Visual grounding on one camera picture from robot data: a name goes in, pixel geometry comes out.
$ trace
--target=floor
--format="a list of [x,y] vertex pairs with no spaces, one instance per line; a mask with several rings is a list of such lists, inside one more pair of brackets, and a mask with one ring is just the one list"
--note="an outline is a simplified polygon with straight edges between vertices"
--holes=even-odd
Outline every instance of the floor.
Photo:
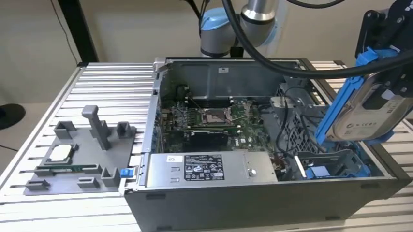
[[[26,108],[26,117],[16,125],[0,130],[0,144],[14,149],[19,149],[22,147],[51,104],[31,103],[22,105]],[[0,174],[15,157],[15,154],[16,151],[0,147]]]

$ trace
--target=white wall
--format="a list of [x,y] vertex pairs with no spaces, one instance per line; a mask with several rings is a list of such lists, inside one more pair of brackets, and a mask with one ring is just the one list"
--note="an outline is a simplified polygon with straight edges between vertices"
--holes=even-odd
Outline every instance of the white wall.
[[[157,56],[200,56],[198,19],[186,2],[81,2],[101,61],[153,62]],[[244,0],[234,1],[238,9],[244,4]],[[220,5],[214,0],[210,6]],[[2,0],[0,31],[0,95],[8,102],[51,102],[75,61],[50,0]]]
[[364,14],[372,9],[389,8],[393,2],[395,0],[347,0],[337,6],[320,10],[299,7],[282,0],[281,3],[288,5],[288,12],[276,56],[343,60],[353,66]]
[[0,32],[0,95],[8,102],[53,101],[75,61],[50,1],[2,0]]
[[[184,1],[81,2],[101,61],[153,62],[157,56],[200,55],[198,20]],[[392,2],[348,0],[327,10],[286,5],[276,55],[353,62],[363,14]],[[233,3],[241,9],[246,0]],[[75,61],[50,0],[2,0],[0,31],[0,95],[8,102],[51,102]]]

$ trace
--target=green circuit board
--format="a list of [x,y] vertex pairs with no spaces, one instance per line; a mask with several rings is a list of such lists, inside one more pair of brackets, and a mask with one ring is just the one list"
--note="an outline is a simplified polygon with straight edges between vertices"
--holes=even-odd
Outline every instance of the green circuit board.
[[274,152],[269,135],[252,101],[236,102],[228,108],[188,108],[182,104],[164,110],[166,152],[186,152],[194,132],[224,131],[228,143],[221,151]]

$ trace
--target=aluminum extrusion table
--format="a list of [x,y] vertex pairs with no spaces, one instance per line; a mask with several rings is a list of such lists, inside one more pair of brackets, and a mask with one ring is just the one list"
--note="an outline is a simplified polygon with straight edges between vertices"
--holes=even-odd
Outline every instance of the aluminum extrusion table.
[[[323,69],[341,69],[333,61],[312,62]],[[344,79],[329,81],[339,91]],[[141,231],[119,192],[25,196],[25,184],[55,139],[54,127],[71,120],[89,126],[82,117],[87,104],[99,106],[99,116],[110,126],[129,121],[138,128],[130,166],[141,163],[141,148],[153,86],[153,64],[91,63],[78,68],[45,117],[0,177],[0,231]],[[413,176],[413,126],[404,120],[385,149]],[[260,227],[236,231],[413,231],[413,184],[391,199],[371,202],[345,221]]]

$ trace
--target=sticker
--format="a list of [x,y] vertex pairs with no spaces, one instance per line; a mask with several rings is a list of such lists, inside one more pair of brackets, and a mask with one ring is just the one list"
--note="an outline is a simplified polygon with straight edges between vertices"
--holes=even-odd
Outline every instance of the sticker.
[[222,155],[186,156],[186,181],[225,180]]
[[218,73],[228,73],[230,68],[218,68]]
[[403,98],[395,98],[379,110],[365,110],[363,105],[347,114],[344,119],[344,126],[337,130],[337,135],[345,140],[360,140],[361,138],[371,138],[381,127],[388,122],[391,114],[397,112],[403,105]]
[[169,163],[182,163],[184,156],[168,156]]

